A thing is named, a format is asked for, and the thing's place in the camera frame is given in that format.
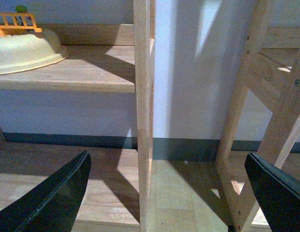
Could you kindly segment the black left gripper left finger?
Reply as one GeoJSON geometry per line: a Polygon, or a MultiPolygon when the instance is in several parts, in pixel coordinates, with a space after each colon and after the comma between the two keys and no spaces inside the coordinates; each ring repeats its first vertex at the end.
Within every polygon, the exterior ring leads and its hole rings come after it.
{"type": "Polygon", "coordinates": [[[0,211],[0,232],[70,232],[91,169],[83,151],[17,201],[0,211]]]}

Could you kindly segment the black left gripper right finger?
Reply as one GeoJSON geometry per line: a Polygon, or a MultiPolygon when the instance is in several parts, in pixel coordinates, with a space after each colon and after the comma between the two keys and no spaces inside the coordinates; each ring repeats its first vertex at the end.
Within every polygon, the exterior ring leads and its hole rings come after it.
{"type": "Polygon", "coordinates": [[[273,232],[300,232],[300,181],[259,155],[249,153],[245,170],[273,232]]]}

